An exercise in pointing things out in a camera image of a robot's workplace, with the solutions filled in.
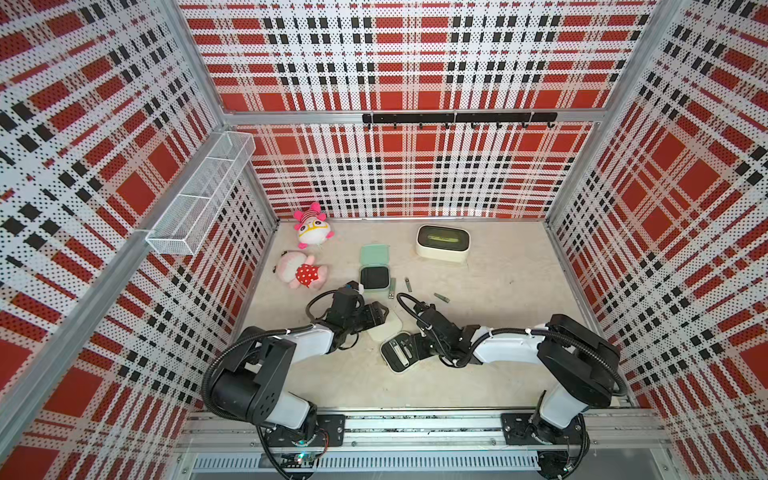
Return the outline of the green nail clipper case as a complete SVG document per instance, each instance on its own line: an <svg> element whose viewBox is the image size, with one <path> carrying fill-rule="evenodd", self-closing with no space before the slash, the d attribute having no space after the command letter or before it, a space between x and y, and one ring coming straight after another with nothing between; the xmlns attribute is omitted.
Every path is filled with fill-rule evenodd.
<svg viewBox="0 0 768 480"><path fill-rule="evenodd" d="M365 291L384 291L391 285L389 246L368 244L360 249L359 283Z"/></svg>

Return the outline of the cream case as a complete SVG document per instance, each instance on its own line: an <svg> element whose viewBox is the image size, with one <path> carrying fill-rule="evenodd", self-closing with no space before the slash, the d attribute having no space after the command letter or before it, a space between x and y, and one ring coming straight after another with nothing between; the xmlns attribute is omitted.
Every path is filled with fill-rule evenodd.
<svg viewBox="0 0 768 480"><path fill-rule="evenodd" d="M377 344L378 352L387 367L395 374L403 374L430 357L426 338L421 332L405 330L403 322L395 313L390 312L383 324L367 333Z"/></svg>

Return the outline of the small cream nail clipper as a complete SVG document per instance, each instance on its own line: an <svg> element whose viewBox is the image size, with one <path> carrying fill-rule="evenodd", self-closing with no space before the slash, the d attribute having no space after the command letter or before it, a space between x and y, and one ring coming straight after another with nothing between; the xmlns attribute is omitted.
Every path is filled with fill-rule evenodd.
<svg viewBox="0 0 768 480"><path fill-rule="evenodd" d="M413 341L412 341L410 336L408 336L403 341L403 348L404 348L404 351L406 352L408 357L414 357L415 356L415 349L414 349L414 346L413 346Z"/></svg>

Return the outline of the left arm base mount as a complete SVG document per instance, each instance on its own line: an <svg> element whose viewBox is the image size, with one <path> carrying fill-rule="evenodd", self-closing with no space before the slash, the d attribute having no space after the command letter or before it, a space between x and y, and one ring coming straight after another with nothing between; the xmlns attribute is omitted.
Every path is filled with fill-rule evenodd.
<svg viewBox="0 0 768 480"><path fill-rule="evenodd" d="M269 447L339 447L343 444L346 416L310 414L299 429L277 426L265 434Z"/></svg>

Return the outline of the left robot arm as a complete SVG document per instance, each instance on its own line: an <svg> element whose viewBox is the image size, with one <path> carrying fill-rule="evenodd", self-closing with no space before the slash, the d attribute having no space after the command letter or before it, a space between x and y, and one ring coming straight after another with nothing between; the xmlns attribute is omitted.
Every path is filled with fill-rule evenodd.
<svg viewBox="0 0 768 480"><path fill-rule="evenodd" d="M350 281L313 298L309 323L295 328L248 327L209 365L202 378L206 409L256 427L282 427L309 439L318 428L317 406L284 389L292 365L347 349L349 336L380 327L389 308L368 303Z"/></svg>

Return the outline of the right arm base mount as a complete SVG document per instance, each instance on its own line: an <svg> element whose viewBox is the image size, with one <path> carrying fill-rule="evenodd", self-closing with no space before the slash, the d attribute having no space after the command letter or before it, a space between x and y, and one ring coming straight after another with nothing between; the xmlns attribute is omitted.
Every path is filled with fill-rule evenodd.
<svg viewBox="0 0 768 480"><path fill-rule="evenodd" d="M561 429L538 418L533 412L504 413L501 415L501 429L505 443L509 446L580 446L586 427L578 418Z"/></svg>

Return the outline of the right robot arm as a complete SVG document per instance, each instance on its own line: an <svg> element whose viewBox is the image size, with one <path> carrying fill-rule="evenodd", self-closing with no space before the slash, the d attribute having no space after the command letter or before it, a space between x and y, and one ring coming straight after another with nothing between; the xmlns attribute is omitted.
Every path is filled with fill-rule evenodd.
<svg viewBox="0 0 768 480"><path fill-rule="evenodd" d="M607 408L627 394L617 347L564 314L532 328L458 327L436 306L409 294L397 297L421 331L422 352L450 368L496 362L537 364L557 381L543 394L537 421L563 430L590 408Z"/></svg>

